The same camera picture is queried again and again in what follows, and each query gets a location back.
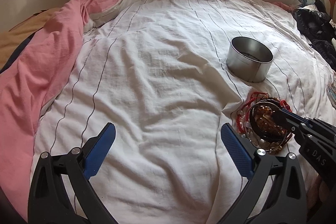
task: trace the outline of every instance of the clothes pile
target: clothes pile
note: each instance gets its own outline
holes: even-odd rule
[[[315,49],[336,70],[336,32],[334,23],[322,2],[316,0],[315,5],[299,8],[293,12],[297,28],[311,42]]]

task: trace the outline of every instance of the metal screw head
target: metal screw head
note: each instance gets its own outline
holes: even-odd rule
[[[266,151],[264,150],[264,149],[258,149],[257,150],[257,154],[259,155],[259,156],[264,156],[264,155],[266,155]]]
[[[289,153],[288,157],[292,160],[294,160],[296,158],[296,155],[294,153]]]
[[[77,155],[80,151],[81,149],[79,147],[75,147],[71,150],[71,154]]]
[[[41,154],[41,158],[42,158],[42,159],[45,159],[46,157],[48,157],[48,152],[43,152],[43,153]]]

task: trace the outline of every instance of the pink blanket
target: pink blanket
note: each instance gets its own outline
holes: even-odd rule
[[[115,17],[118,8],[124,8],[123,2],[69,1],[0,75],[0,186],[25,219],[41,108],[66,85],[83,44],[83,33],[98,27],[96,22],[102,23],[97,21],[98,15],[106,21]]]

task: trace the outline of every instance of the silver container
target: silver container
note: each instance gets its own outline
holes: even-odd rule
[[[231,40],[226,65],[237,77],[251,83],[265,80],[273,54],[264,44],[249,37]]]

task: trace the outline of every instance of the wrinkled sheet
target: wrinkled sheet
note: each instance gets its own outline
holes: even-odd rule
[[[27,219],[30,168],[39,118],[61,92],[83,35],[138,0],[71,0],[55,12],[0,74],[0,186]]]
[[[272,51],[262,83],[246,83],[226,67],[236,36]],[[84,41],[68,83],[41,118],[31,176],[40,153],[68,153],[112,122],[115,142],[90,182],[119,223],[217,223],[247,182],[220,128],[234,125],[253,91],[335,124],[325,91],[332,70],[289,13],[261,0],[140,0]],[[281,155],[288,151],[298,155],[308,190],[316,172],[294,139]],[[68,180],[65,185],[83,215]]]

